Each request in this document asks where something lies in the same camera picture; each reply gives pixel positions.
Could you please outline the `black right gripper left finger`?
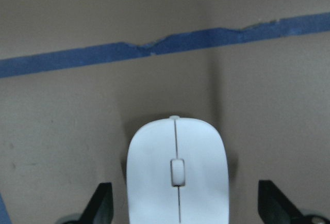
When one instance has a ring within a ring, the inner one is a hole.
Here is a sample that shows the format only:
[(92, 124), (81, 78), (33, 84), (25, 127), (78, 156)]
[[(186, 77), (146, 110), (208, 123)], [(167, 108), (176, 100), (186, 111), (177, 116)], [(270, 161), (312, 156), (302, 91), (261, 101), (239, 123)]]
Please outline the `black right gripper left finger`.
[(111, 183), (100, 183), (80, 217), (80, 223), (111, 224), (114, 215)]

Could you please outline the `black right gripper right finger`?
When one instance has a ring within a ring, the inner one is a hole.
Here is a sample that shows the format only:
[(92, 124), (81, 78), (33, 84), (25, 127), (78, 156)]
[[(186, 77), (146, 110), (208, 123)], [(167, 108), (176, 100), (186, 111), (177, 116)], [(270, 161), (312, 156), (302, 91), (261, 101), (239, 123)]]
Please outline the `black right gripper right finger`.
[(309, 223), (296, 206), (270, 180), (258, 182), (258, 214), (265, 224)]

